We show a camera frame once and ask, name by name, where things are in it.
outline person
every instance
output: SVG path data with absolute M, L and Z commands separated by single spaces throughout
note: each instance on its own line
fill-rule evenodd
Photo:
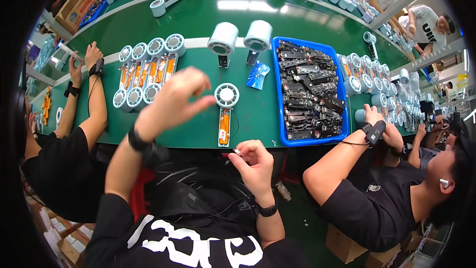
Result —
M 53 17 L 56 17 L 59 10 L 63 7 L 66 1 L 68 0 L 49 0 L 48 3 L 46 4 L 45 9 L 48 12 L 50 12 L 53 15 Z
M 88 45 L 84 62 L 90 70 L 103 54 L 96 42 Z M 81 66 L 69 59 L 72 87 L 81 87 Z M 44 205 L 58 216 L 74 222 L 94 222 L 104 192 L 106 166 L 92 160 L 90 152 L 108 122 L 101 78 L 89 77 L 89 117 L 71 131 L 79 94 L 68 94 L 58 128 L 37 142 L 27 129 L 25 158 L 21 170 Z M 28 102 L 27 118 L 31 108 Z
M 449 15 L 437 14 L 424 4 L 408 9 L 408 15 L 398 18 L 407 35 L 417 44 L 415 49 L 425 57 L 446 45 L 445 34 L 455 33 L 455 23 Z
M 372 126 L 383 120 L 375 106 L 365 104 L 364 109 Z M 382 138 L 391 148 L 383 165 L 366 168 L 368 174 L 360 182 L 350 182 L 349 172 L 368 148 L 365 136 L 362 129 L 355 131 L 303 174 L 318 211 L 329 223 L 362 247 L 384 252 L 424 218 L 438 227 L 459 217 L 472 174 L 473 142 L 448 145 L 426 170 L 419 170 L 400 160 L 402 136 L 387 123 Z
M 453 83 L 450 81 L 446 84 L 441 85 L 441 96 L 446 97 L 448 95 L 448 89 L 453 89 Z
M 215 104 L 213 95 L 189 103 L 191 96 L 199 97 L 210 88 L 206 74 L 188 67 L 177 72 L 164 84 L 154 102 L 140 111 L 109 164 L 105 194 L 99 205 L 94 234 L 86 248 L 87 267 L 310 267 L 299 247 L 285 238 L 271 190 L 273 157 L 259 140 L 238 144 L 242 156 L 229 154 L 229 160 L 241 174 L 256 204 L 261 209 L 275 209 L 265 214 L 266 217 L 262 210 L 255 216 L 257 235 L 226 217 L 219 217 L 206 226 L 191 227 L 188 217 L 180 217 L 177 222 L 147 214 L 134 224 L 128 202 L 145 155 L 142 149 L 152 145 L 162 132 Z M 188 192 L 186 196 L 194 201 L 202 199 L 195 192 Z M 232 204 L 222 208 L 226 210 Z
M 426 135 L 425 124 L 422 123 L 418 126 L 415 138 L 413 139 L 412 149 L 408 154 L 408 163 L 421 170 L 426 170 L 429 161 L 444 150 L 446 145 L 454 147 L 456 143 L 456 136 L 451 133 L 446 139 L 443 147 L 435 146 L 435 143 L 441 141 L 443 134 L 447 129 L 443 124 L 443 115 L 435 116 L 435 121 L 437 123 L 433 125 L 424 145 L 422 145 L 422 142 Z

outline blue packet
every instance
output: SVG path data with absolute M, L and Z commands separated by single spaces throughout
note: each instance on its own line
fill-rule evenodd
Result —
M 255 66 L 249 74 L 248 81 L 246 86 L 256 88 L 258 90 L 263 89 L 263 82 L 265 81 L 265 76 L 269 73 L 270 68 L 262 62 L 257 61 Z

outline pile of circuit boards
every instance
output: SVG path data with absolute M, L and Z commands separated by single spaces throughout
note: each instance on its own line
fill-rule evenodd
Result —
M 87 14 L 84 16 L 83 21 L 88 21 L 94 15 L 94 13 L 101 7 L 104 0 L 96 0 L 96 2 L 89 8 Z
M 283 40 L 276 51 L 288 140 L 339 135 L 346 102 L 337 98 L 337 67 L 332 58 Z

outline green table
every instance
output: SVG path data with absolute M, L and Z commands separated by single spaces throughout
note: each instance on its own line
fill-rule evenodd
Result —
M 132 0 L 118 0 L 109 10 L 117 8 L 115 4 L 124 4 Z M 69 43 L 69 47 L 78 50 L 84 56 L 87 44 L 97 41 L 98 47 L 105 56 L 114 54 L 125 45 L 134 46 L 139 42 L 148 43 L 155 37 L 166 38 L 170 34 L 180 33 L 185 38 L 209 37 L 215 25 L 220 22 L 231 22 L 239 29 L 239 37 L 246 36 L 250 23 L 254 20 L 265 20 L 273 26 L 273 36 L 287 36 L 305 39 L 334 47 L 344 55 L 352 52 L 359 56 L 369 55 L 366 43 L 362 39 L 368 30 L 364 25 L 306 0 L 180 0 L 167 9 L 167 13 L 154 18 L 149 9 L 150 1 L 134 4 L 93 24 L 80 33 Z M 390 68 L 397 68 L 408 63 L 408 58 L 390 45 L 387 40 L 377 36 L 377 50 L 381 63 Z M 283 146 L 279 140 L 277 90 L 273 72 L 268 74 L 262 91 L 246 86 L 251 67 L 245 64 L 247 49 L 236 48 L 230 56 L 230 67 L 220 69 L 217 56 L 206 48 L 188 49 L 179 60 L 178 68 L 195 66 L 206 72 L 211 79 L 212 88 L 218 84 L 229 82 L 240 90 L 240 101 L 235 106 L 235 114 L 231 118 L 230 147 L 248 139 L 260 139 L 266 147 Z M 272 54 L 268 50 L 259 55 L 258 60 L 273 68 Z M 115 109 L 111 102 L 119 86 L 119 63 L 105 66 L 103 84 L 108 104 L 108 121 L 104 134 L 99 139 L 103 143 L 118 144 L 134 122 L 138 113 L 124 113 Z M 86 78 L 84 89 L 88 87 Z M 51 90 L 51 114 L 56 113 L 59 106 L 64 107 L 66 98 L 63 92 L 67 81 Z M 87 96 L 81 94 L 78 100 L 74 126 L 87 117 Z M 33 109 L 41 111 L 39 98 Z M 353 119 L 356 109 L 370 102 L 370 95 L 361 94 L 349 99 L 351 109 L 351 126 L 356 130 Z M 44 133 L 56 128 L 55 119 L 49 120 Z M 159 137 L 159 142 L 169 147 L 205 147 L 217 148 L 218 107 L 213 106 L 192 121 L 167 131 Z

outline blue plastic tray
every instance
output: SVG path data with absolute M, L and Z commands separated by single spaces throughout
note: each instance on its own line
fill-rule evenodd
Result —
M 328 45 L 313 43 L 309 41 L 304 41 L 301 39 L 289 38 L 289 37 L 282 37 L 277 36 L 272 39 L 271 41 L 271 49 L 273 50 L 273 60 L 274 60 L 274 72 L 276 74 L 276 84 L 277 84 L 277 103 L 279 108 L 279 137 L 281 142 L 288 146 L 288 147 L 297 147 L 297 146 L 309 146 L 309 145 L 320 145 L 325 144 L 328 142 L 336 141 L 336 140 L 343 140 L 349 135 L 349 115 L 347 108 L 344 109 L 342 113 L 342 128 L 341 133 L 336 136 L 331 136 L 328 138 L 322 139 L 303 139 L 303 140 L 288 140 L 288 132 L 284 126 L 284 110 L 283 110 L 283 90 L 281 88 L 281 76 L 279 71 L 279 61 L 277 59 L 277 52 L 276 48 L 279 47 L 279 40 L 291 42 L 296 45 L 303 45 L 309 48 L 313 48 L 319 51 L 324 52 L 325 54 L 332 57 L 334 64 L 337 66 L 336 74 L 339 79 L 339 83 L 337 83 L 337 98 L 342 99 L 347 103 L 346 99 L 346 91 L 344 89 L 344 79 L 342 78 L 342 72 L 340 70 L 339 62 L 337 61 L 337 54 L 333 47 Z
M 82 19 L 81 23 L 80 23 L 80 27 L 83 27 L 85 26 L 87 23 L 89 22 L 92 22 L 94 20 L 96 20 L 102 13 L 102 11 L 106 8 L 106 6 L 108 5 L 108 2 L 106 0 L 103 0 L 101 5 L 98 7 L 98 9 L 94 12 L 94 14 L 92 15 L 91 19 L 89 19 L 88 21 L 85 21 L 86 18 Z

